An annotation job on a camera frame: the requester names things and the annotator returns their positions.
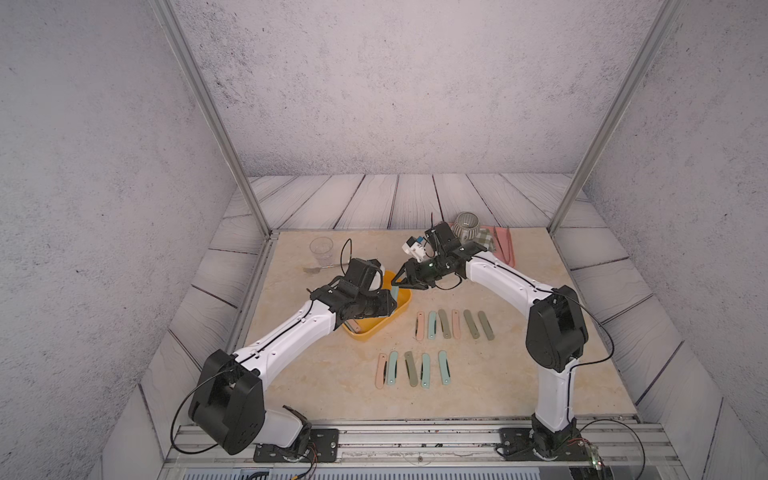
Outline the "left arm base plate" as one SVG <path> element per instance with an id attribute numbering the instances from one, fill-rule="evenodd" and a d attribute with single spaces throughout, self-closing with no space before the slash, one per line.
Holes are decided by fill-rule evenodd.
<path id="1" fill-rule="evenodd" d="M 338 429 L 310 428 L 302 430 L 287 447 L 274 443 L 256 443 L 255 463 L 333 463 L 339 447 Z"/>

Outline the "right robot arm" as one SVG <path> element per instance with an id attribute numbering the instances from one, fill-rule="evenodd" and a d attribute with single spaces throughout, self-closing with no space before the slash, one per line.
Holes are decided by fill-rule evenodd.
<path id="1" fill-rule="evenodd" d="M 435 288 L 455 274 L 477 283 L 528 315 L 525 347 L 538 366 L 538 400 L 532 416 L 534 452 L 553 459 L 577 436 L 572 400 L 574 370 L 580 363 L 589 334 L 575 291 L 538 282 L 502 263 L 490 252 L 471 256 L 467 247 L 455 255 L 437 255 L 421 262 L 409 259 L 392 284 L 404 289 Z"/>

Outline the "teal folding fruit knife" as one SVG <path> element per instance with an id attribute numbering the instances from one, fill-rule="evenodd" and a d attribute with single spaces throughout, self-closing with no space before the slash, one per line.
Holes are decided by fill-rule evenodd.
<path id="1" fill-rule="evenodd" d="M 398 352 L 391 351 L 386 363 L 386 384 L 394 385 L 397 379 L 398 371 Z"/>

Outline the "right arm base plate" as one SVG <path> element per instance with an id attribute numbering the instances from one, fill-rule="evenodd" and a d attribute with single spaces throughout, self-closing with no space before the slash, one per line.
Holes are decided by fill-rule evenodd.
<path id="1" fill-rule="evenodd" d="M 589 454 L 578 441 L 541 434 L 530 427 L 502 428 L 495 452 L 510 462 L 586 462 Z"/>

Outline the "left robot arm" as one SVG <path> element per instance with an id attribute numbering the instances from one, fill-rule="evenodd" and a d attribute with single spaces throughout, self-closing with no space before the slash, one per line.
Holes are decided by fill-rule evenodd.
<path id="1" fill-rule="evenodd" d="M 254 443 L 282 450 L 286 457 L 303 455 L 311 422 L 287 406 L 268 409 L 269 385 L 344 322 L 387 318 L 396 308 L 388 289 L 343 291 L 326 285 L 312 291 L 293 316 L 262 339 L 232 354 L 217 350 L 206 359 L 191 396 L 189 418 L 229 455 Z"/>

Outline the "pink folding fruit knife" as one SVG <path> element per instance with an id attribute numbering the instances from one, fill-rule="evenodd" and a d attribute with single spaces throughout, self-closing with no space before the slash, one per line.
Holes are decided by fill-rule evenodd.
<path id="1" fill-rule="evenodd" d="M 418 342 L 421 342 L 424 340 L 426 332 L 426 316 L 423 311 L 417 312 L 416 317 L 416 323 L 415 323 L 415 329 L 414 329 L 414 337 Z"/>

